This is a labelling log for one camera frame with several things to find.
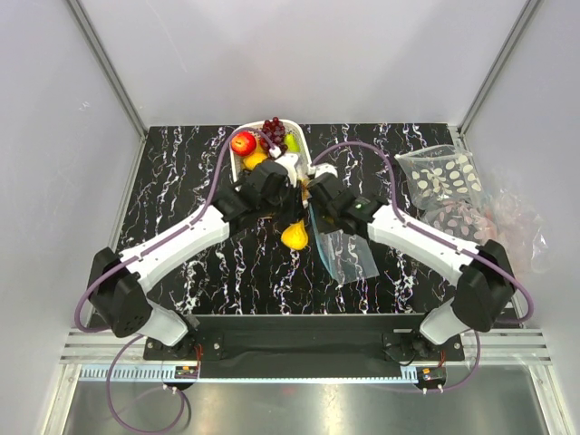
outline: white wall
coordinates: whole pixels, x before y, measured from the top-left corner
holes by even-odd
[[[525,0],[82,0],[149,125],[459,123]]]
[[[138,148],[62,0],[0,5],[0,433],[36,434]]]
[[[580,3],[544,2],[468,131],[480,169],[505,168],[552,229],[552,269],[527,279],[580,429]]]

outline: black marble surface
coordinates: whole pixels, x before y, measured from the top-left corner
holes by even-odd
[[[218,151],[234,126],[153,127],[124,218],[119,250],[154,237],[205,200]],[[452,143],[445,124],[303,125],[312,156],[344,140],[361,140],[394,156]],[[346,149],[328,157],[339,178],[363,194],[388,196],[381,161],[368,150]],[[220,185],[230,180],[227,159]],[[400,207],[411,215],[406,178],[395,167]],[[380,275],[338,285],[324,268],[314,241],[303,251],[280,242],[283,228],[269,220],[192,257],[169,273],[149,297],[189,314],[366,314],[430,310],[453,295],[437,273],[387,246],[371,244]]]

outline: green fruit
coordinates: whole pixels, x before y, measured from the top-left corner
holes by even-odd
[[[284,144],[288,147],[288,151],[300,152],[300,147],[298,147],[298,143],[292,133],[288,133],[284,136]]]

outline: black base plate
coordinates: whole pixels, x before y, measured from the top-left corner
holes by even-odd
[[[451,337],[441,346],[433,346],[427,356],[420,357],[406,343],[409,333],[385,333],[382,335],[382,343],[388,360],[406,363],[410,359],[414,362],[438,363],[441,359],[441,351],[445,351],[446,361],[463,361],[465,354],[458,335]]]
[[[197,318],[197,341],[203,348],[200,378],[329,378],[399,376],[399,364],[386,361],[384,345],[396,343],[401,334],[416,330],[424,315],[201,315]],[[385,337],[392,342],[385,342]],[[176,358],[155,343],[147,341],[145,360],[196,360],[195,353]],[[445,343],[443,349],[447,361],[465,359],[458,337]],[[436,352],[427,359],[418,357],[415,362],[439,360],[440,353]]]

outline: plastic bag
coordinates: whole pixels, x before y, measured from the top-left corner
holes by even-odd
[[[490,178],[490,209],[498,226],[497,241],[507,251],[514,274],[544,273],[550,267],[546,222],[532,204],[497,172]]]
[[[379,274],[371,248],[364,238],[344,234],[342,230],[328,234],[321,233],[318,231],[312,207],[310,207],[310,216],[313,219],[318,254],[326,270],[338,284],[348,284]]]
[[[397,154],[407,176],[411,202],[421,210],[441,208],[445,201],[484,203],[479,175],[470,152],[453,145],[438,145]]]
[[[451,236],[482,245],[498,238],[492,216],[484,216],[464,201],[444,201],[442,208],[426,212],[420,220]]]

